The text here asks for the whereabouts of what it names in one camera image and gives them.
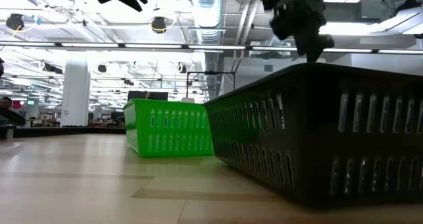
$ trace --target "white pillar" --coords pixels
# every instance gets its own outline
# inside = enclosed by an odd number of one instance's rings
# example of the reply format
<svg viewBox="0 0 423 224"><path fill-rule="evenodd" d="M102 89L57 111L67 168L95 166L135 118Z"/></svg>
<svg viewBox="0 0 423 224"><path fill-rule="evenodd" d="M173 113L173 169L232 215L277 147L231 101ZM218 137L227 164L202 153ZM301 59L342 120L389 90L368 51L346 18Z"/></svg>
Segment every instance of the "white pillar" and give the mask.
<svg viewBox="0 0 423 224"><path fill-rule="evenodd" d="M71 52L66 62L60 126L88 124L90 71L83 52Z"/></svg>
<svg viewBox="0 0 423 224"><path fill-rule="evenodd" d="M26 111L25 119L29 119L30 117L38 118L40 100L38 98L28 98L28 101L33 101L34 104L25 105L25 108L24 108Z"/></svg>
<svg viewBox="0 0 423 224"><path fill-rule="evenodd" d="M94 120L102 119L102 108L100 106L94 107Z"/></svg>

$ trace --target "wall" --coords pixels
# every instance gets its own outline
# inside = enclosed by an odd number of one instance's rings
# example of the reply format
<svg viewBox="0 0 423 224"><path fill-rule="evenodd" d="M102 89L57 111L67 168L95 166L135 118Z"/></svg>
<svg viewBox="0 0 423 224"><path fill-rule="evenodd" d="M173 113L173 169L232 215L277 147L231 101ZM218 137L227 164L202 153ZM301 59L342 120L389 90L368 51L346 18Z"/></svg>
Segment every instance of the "wall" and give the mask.
<svg viewBox="0 0 423 224"><path fill-rule="evenodd" d="M421 40L409 50L421 50ZM376 69L395 73L423 75L423 57L409 55L348 54L334 61L337 65Z"/></svg>

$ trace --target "basket slot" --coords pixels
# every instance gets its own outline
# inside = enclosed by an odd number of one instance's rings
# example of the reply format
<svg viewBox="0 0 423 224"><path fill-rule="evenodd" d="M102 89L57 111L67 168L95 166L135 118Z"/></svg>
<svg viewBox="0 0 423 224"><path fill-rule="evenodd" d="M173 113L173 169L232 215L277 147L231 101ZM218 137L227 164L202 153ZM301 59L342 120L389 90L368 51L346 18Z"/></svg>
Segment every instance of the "basket slot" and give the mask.
<svg viewBox="0 0 423 224"><path fill-rule="evenodd" d="M255 167L255 163L254 163L254 149L252 148L252 145L250 145L250 157L251 157L251 162L250 162L251 169L255 170L256 167Z"/></svg>
<svg viewBox="0 0 423 224"><path fill-rule="evenodd" d="M407 115L405 120L405 133L411 132L412 122L414 117L414 99L408 101Z"/></svg>
<svg viewBox="0 0 423 224"><path fill-rule="evenodd" d="M423 101L420 102L419 112L418 112L418 125L417 133L422 133L423 131Z"/></svg>
<svg viewBox="0 0 423 224"><path fill-rule="evenodd" d="M284 114L284 104L282 103L282 96L280 94L276 95L276 102L278 103L278 112L280 117L280 126L282 129L285 129L285 114Z"/></svg>
<svg viewBox="0 0 423 224"><path fill-rule="evenodd" d="M269 157L270 157L270 171L272 172L272 178L275 180L275 167L274 167L274 161L273 161L273 153L272 151L269 151Z"/></svg>
<svg viewBox="0 0 423 224"><path fill-rule="evenodd" d="M267 169L267 158L266 158L266 151L264 150L264 148L263 148L263 150L262 150L262 154L263 154L263 167L264 167L264 174L266 175L266 176L269 176L269 173L268 173L268 169Z"/></svg>
<svg viewBox="0 0 423 224"><path fill-rule="evenodd" d="M278 157L279 179L280 179L280 182L283 184L284 183L284 172L283 172L283 168L282 168L282 157L281 157L279 152L276 153L276 156Z"/></svg>
<svg viewBox="0 0 423 224"><path fill-rule="evenodd" d="M275 113L275 108L274 108L274 103L273 103L273 99L269 98L268 100L268 104L269 104L269 109L270 109L270 119L272 120L272 128L275 129L276 128L276 113Z"/></svg>
<svg viewBox="0 0 423 224"><path fill-rule="evenodd" d="M251 128L251 117L250 117L247 105L244 105L244 117L245 117L245 120L247 121L247 128Z"/></svg>
<svg viewBox="0 0 423 224"><path fill-rule="evenodd" d="M179 113L178 113L178 120L176 122L176 127L177 128L180 128L181 119L182 119L182 111L179 111Z"/></svg>
<svg viewBox="0 0 423 224"><path fill-rule="evenodd" d="M422 161L421 167L422 169L420 171L420 189L423 189L423 161Z"/></svg>
<svg viewBox="0 0 423 224"><path fill-rule="evenodd" d="M250 166L251 166L251 161L250 161L250 153L249 153L249 148L248 148L248 145L245 145L244 146L244 151L245 151L245 159L247 160L246 161L246 165L247 165L247 167L248 168L250 168Z"/></svg>
<svg viewBox="0 0 423 224"><path fill-rule="evenodd" d="M255 108L256 108L256 112L255 115L257 117L257 126L259 129L262 129L262 118L261 118L261 113L260 113L260 107L258 105L257 102L255 102Z"/></svg>
<svg viewBox="0 0 423 224"><path fill-rule="evenodd" d="M377 106L377 97L376 95L370 96L369 101L369 113L367 115L367 132L371 133L373 132L373 129L375 127L375 116L376 116L376 107Z"/></svg>
<svg viewBox="0 0 423 224"><path fill-rule="evenodd" d="M418 158L415 157L411 161L411 167L410 167L410 178L408 179L408 189L409 190L415 190L418 187L418 178L419 178L419 172L418 172Z"/></svg>
<svg viewBox="0 0 423 224"><path fill-rule="evenodd" d="M381 126L379 129L381 133L385 133L388 126L389 103L390 103L389 96L387 95L383 97Z"/></svg>
<svg viewBox="0 0 423 224"><path fill-rule="evenodd" d="M152 110L151 111L151 127L152 128L154 128L154 126L155 126L155 115L156 115L155 111Z"/></svg>
<svg viewBox="0 0 423 224"><path fill-rule="evenodd" d="M338 192L340 162L339 158L334 158L332 162L332 173L330 176L329 195L333 196Z"/></svg>
<svg viewBox="0 0 423 224"><path fill-rule="evenodd" d="M286 155L286 166L288 168L289 185L291 186L291 188L294 188L293 171L291 165L291 158L289 157L289 155Z"/></svg>
<svg viewBox="0 0 423 224"><path fill-rule="evenodd" d="M268 122L268 114L267 114L267 108L266 108L266 101L262 101L261 104L262 114L263 114L263 122L264 122L264 129L269 129L269 122Z"/></svg>
<svg viewBox="0 0 423 224"><path fill-rule="evenodd" d="M358 192L363 193L365 189L365 178L367 176L368 158L364 157L360 163L360 176L358 181Z"/></svg>
<svg viewBox="0 0 423 224"><path fill-rule="evenodd" d="M232 122L237 122L238 121L237 113L235 112L234 108L231 108L230 111L231 111L231 115L232 115L232 117L231 117Z"/></svg>
<svg viewBox="0 0 423 224"><path fill-rule="evenodd" d="M237 149L237 146L236 146L236 143L235 142L232 143L232 150L233 150L233 153L235 154L235 162L240 163L240 161L239 161L239 152L238 152L238 149Z"/></svg>
<svg viewBox="0 0 423 224"><path fill-rule="evenodd" d="M244 145L243 144L241 144L241 153L242 153L242 156L243 156L243 166L245 167L245 166L248 166L248 159L247 159L247 152L245 151L245 149L244 149Z"/></svg>
<svg viewBox="0 0 423 224"><path fill-rule="evenodd" d="M349 194L351 192L353 177L354 177L354 160L348 159L346 163L344 194Z"/></svg>
<svg viewBox="0 0 423 224"><path fill-rule="evenodd" d="M393 133L399 133L401 124L401 112L403 110L403 98L398 97L395 103L394 124L392 127Z"/></svg>
<svg viewBox="0 0 423 224"><path fill-rule="evenodd" d="M397 190L401 191L401 186L403 185L404 174L405 174L405 167L406 161L405 157L401 157L399 162L399 169L398 169L398 178L397 178Z"/></svg>
<svg viewBox="0 0 423 224"><path fill-rule="evenodd" d="M197 112L196 119L195 119L196 128L200 128L200 123L201 123L200 113Z"/></svg>
<svg viewBox="0 0 423 224"><path fill-rule="evenodd" d="M394 158L389 157L387 161L387 167L386 167L386 175L385 175L385 191L389 191L392 188L392 179L394 177Z"/></svg>
<svg viewBox="0 0 423 224"><path fill-rule="evenodd" d="M245 119L244 119L243 107L242 106L238 107L238 112L239 112L240 122L242 122L244 124Z"/></svg>
<svg viewBox="0 0 423 224"><path fill-rule="evenodd" d="M262 166L260 164L260 153L258 152L258 147L256 147L256 160L257 160L258 172L261 174Z"/></svg>
<svg viewBox="0 0 423 224"><path fill-rule="evenodd" d="M252 123L252 128L256 129L256 118L255 118L255 114L254 114L254 108L252 107L252 103L249 104L249 109L250 109L250 117L251 117L251 123Z"/></svg>
<svg viewBox="0 0 423 224"><path fill-rule="evenodd" d="M358 132L360 130L360 118L362 116L362 108L363 108L363 95L357 94L356 105L354 108L354 121L352 126L353 132Z"/></svg>
<svg viewBox="0 0 423 224"><path fill-rule="evenodd" d="M348 93L343 93L341 96L341 103L339 109L338 131L344 132L346 123L346 113L348 109Z"/></svg>
<svg viewBox="0 0 423 224"><path fill-rule="evenodd" d="M243 154L241 152L241 148L239 147L239 144L237 142L236 142L236 144L237 144L236 150L237 150L237 154L238 154L238 163L240 165L244 165L243 164L244 163L244 157L243 157Z"/></svg>

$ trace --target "ceiling duct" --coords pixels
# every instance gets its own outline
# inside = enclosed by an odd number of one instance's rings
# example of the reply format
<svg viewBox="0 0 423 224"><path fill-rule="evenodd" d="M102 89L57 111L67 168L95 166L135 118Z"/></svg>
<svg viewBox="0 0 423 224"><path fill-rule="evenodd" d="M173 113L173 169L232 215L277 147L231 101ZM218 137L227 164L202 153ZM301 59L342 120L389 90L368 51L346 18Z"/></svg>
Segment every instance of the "ceiling duct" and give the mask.
<svg viewBox="0 0 423 224"><path fill-rule="evenodd" d="M194 22L199 28L216 28L222 23L223 0L192 0ZM220 44L223 32L217 30L197 30L199 44ZM204 53L204 71L223 71L223 54ZM209 99L219 95L221 75L205 76Z"/></svg>

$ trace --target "wooden floor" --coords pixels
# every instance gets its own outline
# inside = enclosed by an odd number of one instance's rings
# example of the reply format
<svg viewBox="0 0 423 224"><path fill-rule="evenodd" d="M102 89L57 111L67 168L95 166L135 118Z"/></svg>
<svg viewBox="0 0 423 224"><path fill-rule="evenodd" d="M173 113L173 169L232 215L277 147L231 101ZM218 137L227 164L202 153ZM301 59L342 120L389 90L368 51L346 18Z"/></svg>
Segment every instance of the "wooden floor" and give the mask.
<svg viewBox="0 0 423 224"><path fill-rule="evenodd" d="M0 143L0 223L423 223L423 206L310 212L214 157L140 159L124 135Z"/></svg>

